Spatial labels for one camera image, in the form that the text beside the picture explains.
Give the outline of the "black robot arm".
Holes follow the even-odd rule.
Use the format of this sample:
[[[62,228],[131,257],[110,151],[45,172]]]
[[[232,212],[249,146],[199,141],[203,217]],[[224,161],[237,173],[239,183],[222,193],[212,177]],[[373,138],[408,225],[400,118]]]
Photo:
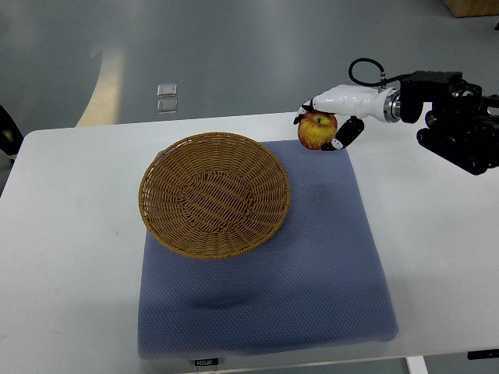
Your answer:
[[[415,123],[423,105],[426,127],[418,144],[472,175],[498,166],[498,95],[483,95],[461,72],[416,71],[400,79],[400,119]]]

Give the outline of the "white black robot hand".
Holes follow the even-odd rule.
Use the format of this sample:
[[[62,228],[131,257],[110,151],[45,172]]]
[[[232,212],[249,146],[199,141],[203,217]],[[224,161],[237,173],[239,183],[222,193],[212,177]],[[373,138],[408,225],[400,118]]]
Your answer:
[[[386,123],[399,120],[399,92],[395,88],[379,90],[363,86],[336,86],[303,104],[294,124],[299,127],[301,117],[310,111],[333,114],[338,122],[335,137],[320,150],[342,150],[362,133],[364,118],[372,117]]]

